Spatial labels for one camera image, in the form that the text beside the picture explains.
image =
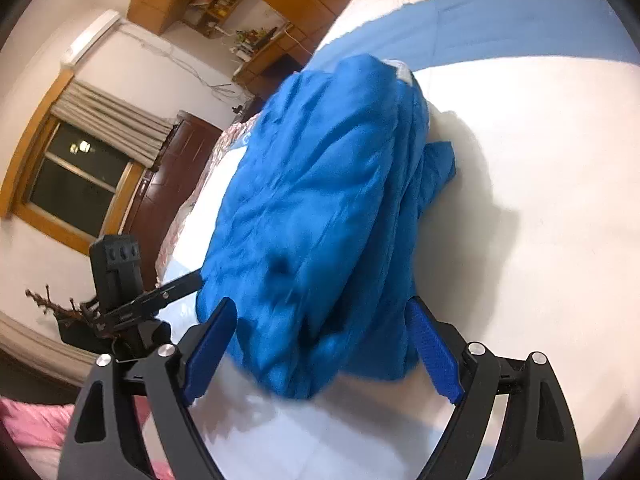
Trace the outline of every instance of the wire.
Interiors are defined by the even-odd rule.
[[[309,52],[309,51],[308,51],[308,50],[307,50],[307,49],[302,45],[302,43],[300,43],[296,38],[294,38],[292,35],[290,35],[290,34],[287,32],[287,29],[286,29],[286,28],[284,29],[284,33],[285,33],[287,36],[289,36],[293,41],[295,41],[297,44],[299,44],[299,46],[301,46],[301,47],[302,47],[302,50],[304,50],[307,54],[309,54],[310,56],[312,56],[312,55],[314,54],[313,52]]]
[[[122,29],[123,25],[120,25],[120,27],[117,28],[117,31],[120,34],[124,34],[125,36],[129,36],[130,38],[133,38],[134,40],[136,40],[140,44],[140,46],[142,48],[146,48],[149,52],[151,52],[152,54],[155,54],[156,56],[167,58],[169,61],[171,61],[172,63],[176,64],[181,69],[183,69],[185,72],[188,72],[191,75],[193,75],[194,78],[196,78],[198,81],[200,81],[200,83],[202,85],[208,87],[211,90],[211,94],[213,95],[213,97],[215,97],[219,101],[223,101],[222,97],[232,98],[232,97],[238,97],[239,96],[239,93],[236,92],[235,90],[233,90],[231,88],[226,88],[228,86],[231,86],[231,83],[220,84],[220,85],[212,85],[212,84],[209,84],[208,82],[206,82],[202,78],[202,76],[200,76],[198,71],[193,66],[191,66],[186,61],[181,60],[178,57],[175,57],[175,55],[174,55],[174,45],[171,44],[169,41],[164,40],[169,45],[169,49],[168,50],[163,50],[162,48],[154,45],[153,43],[151,43],[151,42],[149,42],[147,40],[144,40],[143,38],[140,38],[137,34],[134,34],[133,32],[128,32],[126,30],[123,30]]]

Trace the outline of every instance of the silver screw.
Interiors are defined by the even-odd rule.
[[[95,363],[98,366],[106,366],[111,362],[111,356],[109,354],[101,354],[98,355],[98,358],[95,360]]]
[[[169,357],[170,355],[173,355],[175,353],[175,346],[173,345],[162,345],[159,349],[158,349],[158,355],[160,355],[161,357]]]
[[[469,353],[473,355],[482,355],[486,352],[486,348],[482,343],[470,343],[468,348]]]
[[[546,355],[544,355],[542,352],[533,352],[533,354],[531,354],[531,358],[537,365],[546,364]]]

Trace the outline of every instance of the blue garment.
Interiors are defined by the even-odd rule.
[[[368,56],[290,76],[226,190],[202,267],[200,321],[228,296],[228,350],[266,389],[304,399],[339,370],[402,378],[417,362],[404,307],[424,207],[453,177],[426,143],[420,88]]]

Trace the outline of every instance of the mattress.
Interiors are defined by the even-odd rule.
[[[420,226],[417,288],[495,354],[543,351],[572,410],[587,479],[640,416],[640,55],[605,0],[353,0],[306,70],[368,52],[409,64],[431,138],[458,174]],[[204,259],[244,148],[205,185],[165,281]],[[174,339],[194,297],[162,313]],[[482,478],[498,398],[470,478]],[[191,409],[230,479],[414,479],[452,407],[419,367],[400,383],[338,377],[312,402],[275,399],[224,360]]]

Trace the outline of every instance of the gray curtain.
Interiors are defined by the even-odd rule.
[[[150,168],[172,124],[82,81],[73,80],[51,107],[57,118]]]

